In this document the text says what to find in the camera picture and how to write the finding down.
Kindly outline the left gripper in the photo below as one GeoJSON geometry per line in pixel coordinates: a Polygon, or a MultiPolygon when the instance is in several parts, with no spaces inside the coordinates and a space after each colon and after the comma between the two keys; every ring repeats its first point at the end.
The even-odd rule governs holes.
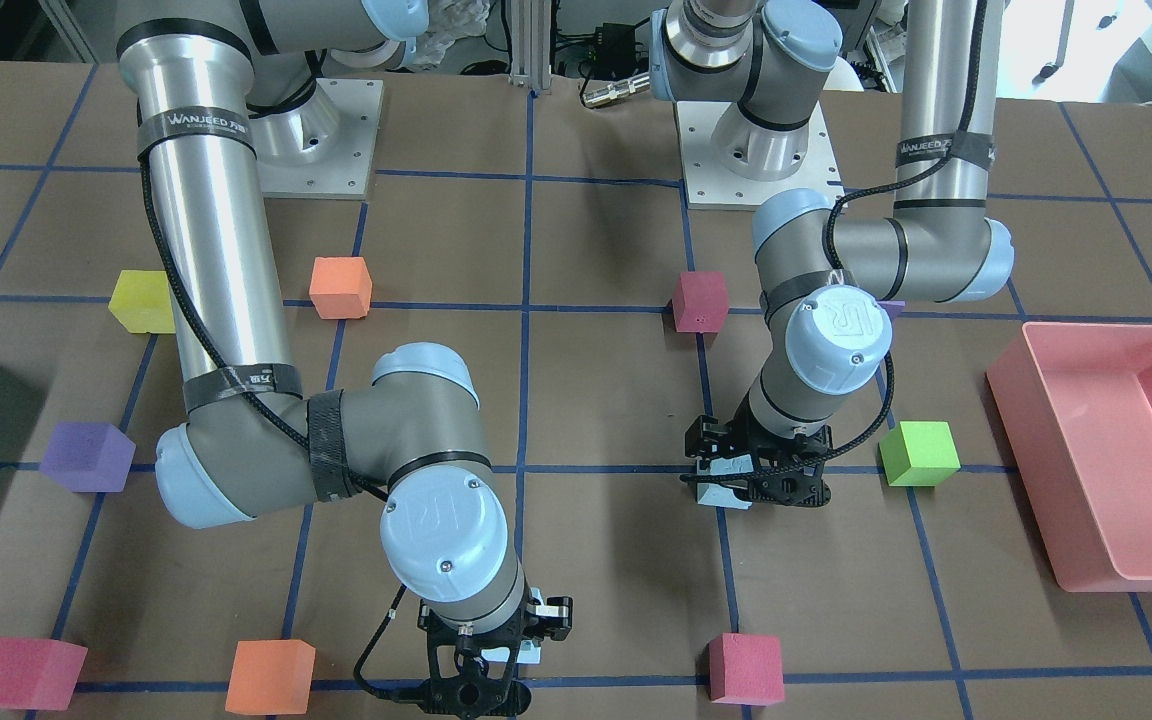
{"type": "Polygon", "coordinates": [[[785,438],[761,427],[749,406],[738,406],[727,423],[700,415],[685,430],[685,455],[698,460],[698,469],[681,480],[695,486],[714,477],[741,501],[823,507],[832,498],[823,480],[831,450],[828,425],[785,438]]]}

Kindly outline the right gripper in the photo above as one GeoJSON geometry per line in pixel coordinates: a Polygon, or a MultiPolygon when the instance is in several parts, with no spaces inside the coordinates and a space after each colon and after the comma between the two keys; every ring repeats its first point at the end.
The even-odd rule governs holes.
{"type": "MultiPolygon", "coordinates": [[[[573,597],[543,598],[543,641],[566,639],[573,630],[573,597]]],[[[429,680],[419,687],[425,714],[476,719],[526,712],[532,694],[517,679],[520,606],[502,626],[479,632],[468,624],[449,624],[429,602],[420,602],[419,628],[429,641],[429,680]]]]}

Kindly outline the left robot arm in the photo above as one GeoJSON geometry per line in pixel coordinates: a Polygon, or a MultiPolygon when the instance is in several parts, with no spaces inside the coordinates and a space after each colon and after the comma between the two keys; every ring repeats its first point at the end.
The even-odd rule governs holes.
{"type": "MultiPolygon", "coordinates": [[[[902,119],[890,184],[828,199],[809,188],[756,209],[751,245],[771,351],[730,420],[685,432],[682,482],[737,503],[820,507],[835,447],[829,419],[878,372],[893,382],[884,300],[988,300],[1011,274],[1005,225],[986,215],[995,161],[1002,1],[911,1],[902,119]]],[[[667,101],[730,103],[728,168],[782,179],[760,143],[805,149],[842,31],[814,1],[673,1],[652,15],[650,88],[667,101]]]]}

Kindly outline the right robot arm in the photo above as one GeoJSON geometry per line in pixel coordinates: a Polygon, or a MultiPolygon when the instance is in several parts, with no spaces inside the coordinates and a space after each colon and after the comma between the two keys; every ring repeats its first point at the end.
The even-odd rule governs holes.
{"type": "Polygon", "coordinates": [[[306,395],[262,199],[257,123],[306,108],[306,51],[394,44],[429,28],[425,1],[122,1],[116,58],[137,97],[147,225],[172,290],[188,419],[157,442],[174,520],[210,528],[268,511],[381,501],[399,592],[420,598],[429,679],[362,689],[425,714],[517,717],[526,644],[562,641],[573,600],[526,582],[493,488],[480,400],[465,361],[399,346],[366,389],[306,395]]]}

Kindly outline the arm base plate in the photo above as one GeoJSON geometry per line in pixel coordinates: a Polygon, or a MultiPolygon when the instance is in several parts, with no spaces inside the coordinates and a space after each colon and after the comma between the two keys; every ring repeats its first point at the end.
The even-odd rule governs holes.
{"type": "Polygon", "coordinates": [[[809,188],[844,195],[820,105],[791,135],[748,124],[732,103],[675,104],[679,149],[691,209],[759,209],[772,196],[809,188]]]}
{"type": "Polygon", "coordinates": [[[365,200],[382,97],[379,79],[319,79],[297,108],[252,119],[262,194],[365,200]]]}

